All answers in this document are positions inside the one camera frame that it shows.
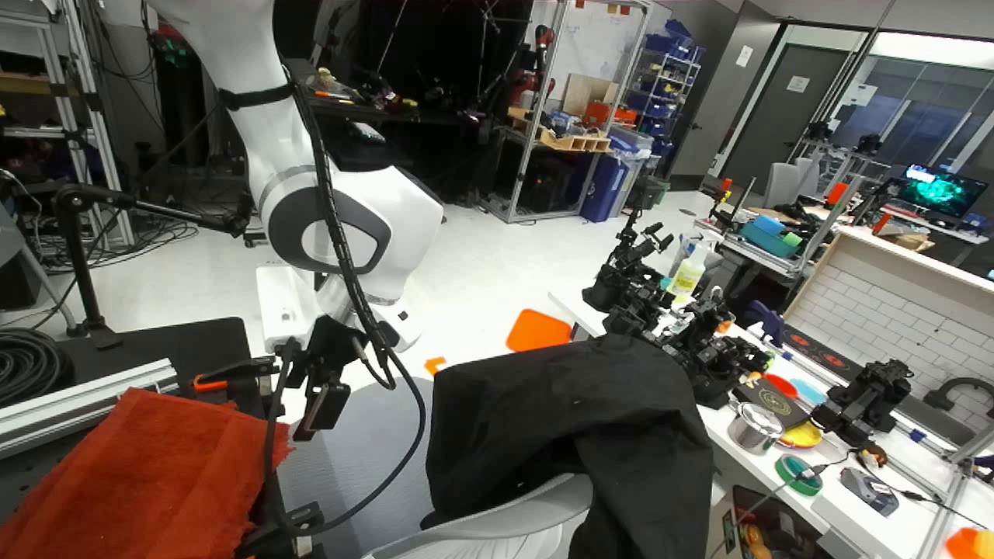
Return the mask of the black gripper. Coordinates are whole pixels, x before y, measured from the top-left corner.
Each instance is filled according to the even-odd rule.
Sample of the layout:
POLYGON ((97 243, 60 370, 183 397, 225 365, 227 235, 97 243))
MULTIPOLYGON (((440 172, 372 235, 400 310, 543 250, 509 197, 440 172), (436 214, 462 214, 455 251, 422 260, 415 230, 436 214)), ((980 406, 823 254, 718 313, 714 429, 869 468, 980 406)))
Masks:
POLYGON ((333 316, 317 316, 309 339, 277 346, 287 387, 305 387, 305 416, 297 427, 297 442, 312 442, 320 429, 333 429, 351 397, 340 382, 341 370, 359 357, 363 336, 333 316))

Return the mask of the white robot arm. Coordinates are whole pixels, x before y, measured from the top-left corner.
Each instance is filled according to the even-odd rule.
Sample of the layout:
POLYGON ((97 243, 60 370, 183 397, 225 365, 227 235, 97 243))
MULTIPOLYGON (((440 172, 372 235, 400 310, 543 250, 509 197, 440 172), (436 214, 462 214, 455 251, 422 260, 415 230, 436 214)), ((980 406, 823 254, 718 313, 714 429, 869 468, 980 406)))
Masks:
POLYGON ((404 285, 440 230, 446 207, 400 168, 340 172, 312 102, 277 53, 277 0, 151 0, 192 46, 247 146, 248 193, 274 251, 320 273, 329 319, 355 319, 380 361, 404 313, 404 285))

